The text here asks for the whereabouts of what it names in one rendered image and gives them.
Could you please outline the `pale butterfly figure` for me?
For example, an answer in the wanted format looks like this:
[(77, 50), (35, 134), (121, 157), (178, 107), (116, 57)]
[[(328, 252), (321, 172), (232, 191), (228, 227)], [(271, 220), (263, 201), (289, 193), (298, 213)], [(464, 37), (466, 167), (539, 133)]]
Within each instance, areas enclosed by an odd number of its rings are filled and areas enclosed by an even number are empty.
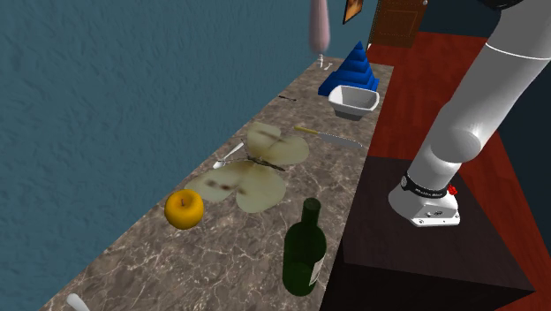
[(237, 205), (247, 213), (274, 207), (286, 192), (278, 173), (285, 165), (304, 162), (308, 144), (298, 136), (282, 136), (277, 127), (260, 122), (251, 124), (245, 143), (245, 158), (202, 173), (185, 187), (212, 202), (234, 193)]

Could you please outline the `white spoon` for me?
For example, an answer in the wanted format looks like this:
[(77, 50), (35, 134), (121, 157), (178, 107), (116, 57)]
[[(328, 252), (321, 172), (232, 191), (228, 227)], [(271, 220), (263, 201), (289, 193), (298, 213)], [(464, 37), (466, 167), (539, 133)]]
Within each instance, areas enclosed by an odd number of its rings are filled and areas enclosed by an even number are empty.
[(225, 155), (223, 158), (217, 160), (214, 164), (213, 164), (213, 168), (214, 169), (218, 169), (218, 168), (221, 168), (223, 166), (226, 165), (226, 161), (227, 159), (232, 156), (234, 153), (236, 153), (237, 151), (239, 151), (242, 147), (244, 146), (244, 143), (243, 142), (240, 142), (236, 147), (234, 147), (227, 155)]

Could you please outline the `white square bowl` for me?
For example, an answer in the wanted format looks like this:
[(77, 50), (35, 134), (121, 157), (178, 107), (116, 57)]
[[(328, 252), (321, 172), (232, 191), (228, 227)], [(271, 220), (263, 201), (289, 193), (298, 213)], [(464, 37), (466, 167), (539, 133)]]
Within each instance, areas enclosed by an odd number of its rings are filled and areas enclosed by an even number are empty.
[(377, 108), (380, 95), (369, 89), (339, 85), (330, 92), (328, 101), (337, 117), (359, 121)]

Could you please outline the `dark green wine bottle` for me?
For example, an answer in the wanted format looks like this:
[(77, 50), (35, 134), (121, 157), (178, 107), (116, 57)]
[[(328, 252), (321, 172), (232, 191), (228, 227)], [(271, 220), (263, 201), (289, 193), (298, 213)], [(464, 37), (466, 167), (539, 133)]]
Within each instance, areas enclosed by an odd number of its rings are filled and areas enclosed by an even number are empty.
[(284, 239), (283, 285), (295, 296), (310, 294), (316, 285), (327, 251), (327, 241), (318, 226), (321, 203), (304, 200), (300, 221), (292, 225)]

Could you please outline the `yellow apple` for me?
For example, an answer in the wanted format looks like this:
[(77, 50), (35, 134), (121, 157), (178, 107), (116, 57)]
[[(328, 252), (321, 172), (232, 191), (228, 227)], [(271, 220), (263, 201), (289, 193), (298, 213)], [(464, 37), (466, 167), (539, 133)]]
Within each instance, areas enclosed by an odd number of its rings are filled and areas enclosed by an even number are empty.
[(203, 213), (204, 206), (200, 195), (190, 189), (172, 193), (164, 207), (167, 221), (180, 230), (193, 228), (200, 222)]

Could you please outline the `blue stepped pyramid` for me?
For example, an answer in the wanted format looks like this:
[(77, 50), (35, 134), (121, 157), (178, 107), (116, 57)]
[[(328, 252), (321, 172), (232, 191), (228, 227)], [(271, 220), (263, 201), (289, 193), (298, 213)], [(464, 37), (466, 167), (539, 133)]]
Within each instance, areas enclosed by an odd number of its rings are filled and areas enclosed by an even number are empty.
[(339, 85), (377, 90), (379, 80), (374, 77), (362, 42), (358, 42), (338, 69), (323, 81), (318, 95), (328, 96)]

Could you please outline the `pink vase on white foot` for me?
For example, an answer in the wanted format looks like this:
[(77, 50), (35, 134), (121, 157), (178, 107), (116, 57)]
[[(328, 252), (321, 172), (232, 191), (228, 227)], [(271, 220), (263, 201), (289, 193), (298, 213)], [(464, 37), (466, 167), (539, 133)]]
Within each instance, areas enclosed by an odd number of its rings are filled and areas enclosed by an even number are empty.
[(309, 46), (318, 55), (320, 68), (323, 67), (324, 53), (330, 44), (328, 0), (310, 0)]

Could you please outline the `dark robot stand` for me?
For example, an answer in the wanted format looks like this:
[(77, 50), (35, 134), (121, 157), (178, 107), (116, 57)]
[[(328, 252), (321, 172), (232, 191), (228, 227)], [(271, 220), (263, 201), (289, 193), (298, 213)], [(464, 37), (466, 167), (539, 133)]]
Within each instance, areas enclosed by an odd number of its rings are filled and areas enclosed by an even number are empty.
[(534, 289), (460, 176), (460, 223), (416, 227), (389, 205), (410, 161), (369, 156), (320, 311), (495, 311)]

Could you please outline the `brown wooden door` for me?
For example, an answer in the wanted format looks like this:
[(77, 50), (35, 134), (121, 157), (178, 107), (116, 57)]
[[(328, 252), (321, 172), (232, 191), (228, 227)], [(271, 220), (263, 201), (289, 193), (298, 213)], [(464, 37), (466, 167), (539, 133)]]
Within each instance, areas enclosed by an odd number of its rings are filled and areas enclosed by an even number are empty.
[(428, 0), (378, 0), (369, 41), (410, 48), (419, 31)]

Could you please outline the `white rounded object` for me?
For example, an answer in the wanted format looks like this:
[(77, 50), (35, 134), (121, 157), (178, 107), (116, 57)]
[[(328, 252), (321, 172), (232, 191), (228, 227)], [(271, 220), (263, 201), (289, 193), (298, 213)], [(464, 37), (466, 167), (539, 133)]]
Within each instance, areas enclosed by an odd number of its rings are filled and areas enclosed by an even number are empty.
[(71, 306), (75, 311), (90, 311), (87, 304), (76, 293), (70, 293), (66, 297), (66, 303)]

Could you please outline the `yellow-handled knife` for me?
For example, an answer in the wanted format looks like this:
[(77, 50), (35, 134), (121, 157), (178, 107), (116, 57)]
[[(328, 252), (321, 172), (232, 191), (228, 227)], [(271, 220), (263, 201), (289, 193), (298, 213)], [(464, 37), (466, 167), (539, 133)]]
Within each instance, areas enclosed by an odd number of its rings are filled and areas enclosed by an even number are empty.
[(339, 136), (335, 136), (335, 135), (332, 135), (332, 134), (329, 134), (329, 133), (323, 133), (323, 132), (315, 131), (313, 129), (308, 129), (308, 128), (301, 127), (301, 126), (296, 126), (296, 125), (293, 127), (293, 129), (296, 130), (296, 131), (303, 132), (303, 133), (310, 133), (310, 134), (313, 134), (313, 135), (317, 135), (322, 140), (324, 140), (326, 142), (335, 143), (335, 144), (342, 145), (342, 146), (347, 147), (347, 148), (363, 148), (363, 145), (361, 143), (359, 143), (355, 140), (344, 138), (344, 137), (339, 137)]

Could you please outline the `orange framed wall picture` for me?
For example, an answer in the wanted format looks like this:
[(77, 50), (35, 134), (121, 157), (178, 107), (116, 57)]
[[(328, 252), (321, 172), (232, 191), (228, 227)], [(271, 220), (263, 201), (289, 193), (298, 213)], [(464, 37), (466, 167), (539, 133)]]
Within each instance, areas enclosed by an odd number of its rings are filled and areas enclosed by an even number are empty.
[(346, 5), (343, 14), (343, 24), (345, 25), (350, 19), (358, 15), (363, 8), (364, 0), (346, 0)]

